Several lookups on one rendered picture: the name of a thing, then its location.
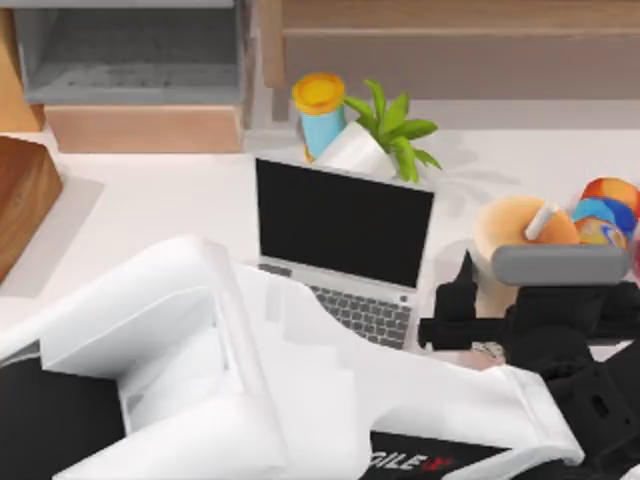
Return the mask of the pale grey rounded box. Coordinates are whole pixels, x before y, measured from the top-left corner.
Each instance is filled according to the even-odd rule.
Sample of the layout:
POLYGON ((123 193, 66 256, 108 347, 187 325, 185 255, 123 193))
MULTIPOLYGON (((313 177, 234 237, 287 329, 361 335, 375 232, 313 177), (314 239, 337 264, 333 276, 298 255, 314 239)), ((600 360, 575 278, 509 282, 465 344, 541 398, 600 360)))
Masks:
POLYGON ((630 265, 627 250, 607 245, 506 245, 491 258, 496 279, 511 286, 616 284, 630 265))

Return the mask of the beige cup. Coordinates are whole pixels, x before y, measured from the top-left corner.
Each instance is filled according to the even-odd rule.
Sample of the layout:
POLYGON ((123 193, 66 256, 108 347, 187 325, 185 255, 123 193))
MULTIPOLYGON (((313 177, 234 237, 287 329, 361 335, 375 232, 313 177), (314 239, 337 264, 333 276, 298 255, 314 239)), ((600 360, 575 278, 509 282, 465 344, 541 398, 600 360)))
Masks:
POLYGON ((529 195, 512 195, 482 207, 473 224, 470 254, 478 284, 476 312, 481 318, 501 318, 514 303, 518 289, 496 280, 491 269, 494 251, 503 245, 530 245, 525 230, 545 201, 529 195))

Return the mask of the white straw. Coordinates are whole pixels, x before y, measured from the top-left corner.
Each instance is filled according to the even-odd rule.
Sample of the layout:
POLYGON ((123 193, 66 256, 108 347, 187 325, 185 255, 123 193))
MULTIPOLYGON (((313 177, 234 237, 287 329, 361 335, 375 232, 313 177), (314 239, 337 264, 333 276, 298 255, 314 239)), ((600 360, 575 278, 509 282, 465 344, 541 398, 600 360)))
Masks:
POLYGON ((558 210, 555 203, 544 202, 524 230, 525 238, 529 241, 537 240, 558 210))

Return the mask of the silver laptop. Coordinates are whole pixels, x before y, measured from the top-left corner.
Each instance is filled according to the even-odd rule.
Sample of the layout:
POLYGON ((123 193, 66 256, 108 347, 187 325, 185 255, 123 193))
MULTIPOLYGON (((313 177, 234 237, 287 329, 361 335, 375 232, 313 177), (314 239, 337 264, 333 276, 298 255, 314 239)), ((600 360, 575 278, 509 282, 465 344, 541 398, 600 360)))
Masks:
POLYGON ((434 194, 363 174, 255 161, 259 267, 307 285, 341 325, 402 349, 434 194))

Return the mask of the white plant pot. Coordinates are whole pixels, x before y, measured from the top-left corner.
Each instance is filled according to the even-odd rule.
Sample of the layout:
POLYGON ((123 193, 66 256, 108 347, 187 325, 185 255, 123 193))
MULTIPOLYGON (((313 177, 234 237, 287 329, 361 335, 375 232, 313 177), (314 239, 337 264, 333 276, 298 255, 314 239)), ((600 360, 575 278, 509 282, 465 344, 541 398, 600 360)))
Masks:
POLYGON ((395 161, 357 122, 350 122, 315 160, 315 164, 385 180, 397 174, 395 161))

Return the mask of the green plant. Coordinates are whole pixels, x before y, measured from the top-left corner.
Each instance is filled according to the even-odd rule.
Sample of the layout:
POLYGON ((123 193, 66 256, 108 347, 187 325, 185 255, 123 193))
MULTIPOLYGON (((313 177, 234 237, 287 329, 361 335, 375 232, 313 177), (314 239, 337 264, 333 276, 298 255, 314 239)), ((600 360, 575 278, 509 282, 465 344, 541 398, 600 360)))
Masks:
POLYGON ((412 142, 435 133, 439 126, 432 120, 409 119, 410 97, 404 92, 390 103, 382 86, 370 79, 364 84, 369 88, 373 104, 346 95, 343 104, 358 113, 356 122, 378 143, 395 162, 397 173, 404 181, 417 183, 420 179, 416 163, 425 167, 442 169, 433 155, 414 147, 412 142))

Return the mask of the blue can with yellow lid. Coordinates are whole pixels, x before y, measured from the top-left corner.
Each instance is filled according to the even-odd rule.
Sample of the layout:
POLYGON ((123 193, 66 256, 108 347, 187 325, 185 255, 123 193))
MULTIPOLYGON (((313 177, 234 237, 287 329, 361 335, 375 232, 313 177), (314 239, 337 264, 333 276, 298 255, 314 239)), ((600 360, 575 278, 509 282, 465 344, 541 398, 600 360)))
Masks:
POLYGON ((334 73, 309 73, 294 84, 292 99, 309 162, 319 158, 346 127, 344 98, 344 83, 334 73))

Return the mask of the wooden open shelf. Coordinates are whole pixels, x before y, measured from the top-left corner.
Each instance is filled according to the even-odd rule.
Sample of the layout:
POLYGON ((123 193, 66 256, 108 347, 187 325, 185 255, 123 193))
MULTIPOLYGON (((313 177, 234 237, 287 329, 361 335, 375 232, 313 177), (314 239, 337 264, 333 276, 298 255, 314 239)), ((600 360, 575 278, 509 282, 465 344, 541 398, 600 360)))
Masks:
POLYGON ((254 0, 253 22, 264 121, 319 70, 449 128, 640 129, 640 0, 254 0))

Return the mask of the pale wooden drawer front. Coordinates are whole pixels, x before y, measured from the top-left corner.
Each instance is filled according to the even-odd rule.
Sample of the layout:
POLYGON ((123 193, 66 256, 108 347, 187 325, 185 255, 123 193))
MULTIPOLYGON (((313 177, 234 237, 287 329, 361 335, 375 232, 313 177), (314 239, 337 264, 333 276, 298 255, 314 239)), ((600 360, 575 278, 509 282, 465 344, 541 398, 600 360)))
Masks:
POLYGON ((68 154, 200 154, 243 150, 241 110, 221 105, 47 105, 68 154))

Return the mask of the brown wooden block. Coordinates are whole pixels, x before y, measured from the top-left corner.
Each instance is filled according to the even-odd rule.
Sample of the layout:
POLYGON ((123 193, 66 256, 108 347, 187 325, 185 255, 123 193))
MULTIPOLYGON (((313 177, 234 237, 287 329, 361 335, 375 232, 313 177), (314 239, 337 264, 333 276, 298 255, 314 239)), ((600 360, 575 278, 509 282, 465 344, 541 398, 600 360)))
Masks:
POLYGON ((46 146, 0 136, 0 283, 63 189, 46 146))

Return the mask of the wooden cupboard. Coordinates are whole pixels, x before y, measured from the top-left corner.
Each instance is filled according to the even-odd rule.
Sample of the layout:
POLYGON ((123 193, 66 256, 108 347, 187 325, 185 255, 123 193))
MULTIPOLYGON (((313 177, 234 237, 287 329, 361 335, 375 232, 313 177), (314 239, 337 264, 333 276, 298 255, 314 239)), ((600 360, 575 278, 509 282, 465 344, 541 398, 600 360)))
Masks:
POLYGON ((0 8, 0 133, 40 132, 44 123, 43 106, 24 98, 13 12, 0 8))

